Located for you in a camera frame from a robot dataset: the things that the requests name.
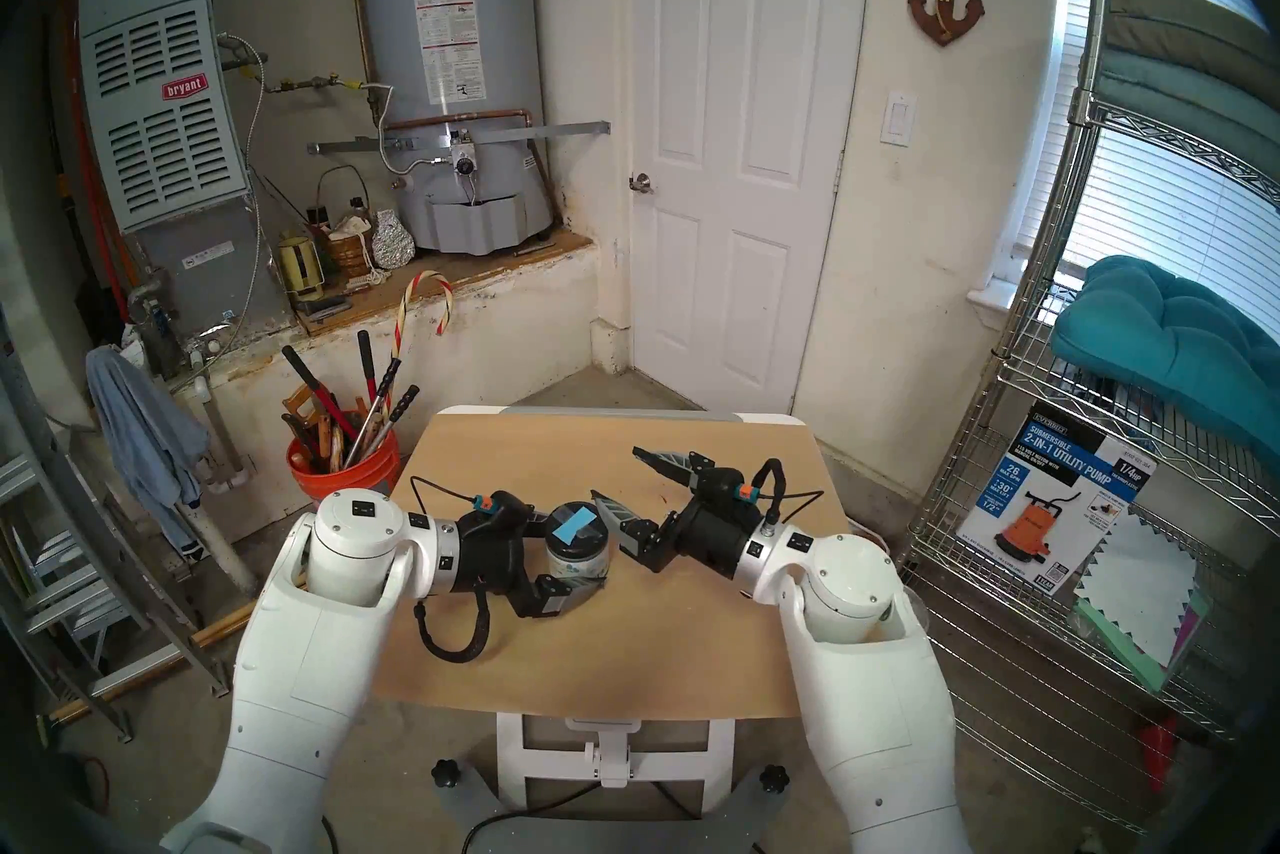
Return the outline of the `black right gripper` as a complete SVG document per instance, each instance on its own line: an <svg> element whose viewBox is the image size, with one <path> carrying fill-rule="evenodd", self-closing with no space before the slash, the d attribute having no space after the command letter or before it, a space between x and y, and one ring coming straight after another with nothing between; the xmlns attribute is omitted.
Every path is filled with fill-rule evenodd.
<svg viewBox="0 0 1280 854"><path fill-rule="evenodd" d="M690 490L689 504L657 522L591 489L595 513L618 549L652 572L687 557L724 579L733 579L750 539L764 520L758 485L700 485L716 463L698 452L650 452L634 447L646 467Z"/></svg>

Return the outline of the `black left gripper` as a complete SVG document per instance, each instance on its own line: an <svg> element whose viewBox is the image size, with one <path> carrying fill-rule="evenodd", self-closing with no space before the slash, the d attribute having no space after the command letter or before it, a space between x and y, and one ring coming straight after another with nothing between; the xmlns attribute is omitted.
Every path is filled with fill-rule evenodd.
<svg viewBox="0 0 1280 854"><path fill-rule="evenodd" d="M518 617L564 615L602 592L608 580L605 575L529 575L525 539L547 536L541 512L470 512L454 526L454 592L504 595Z"/></svg>

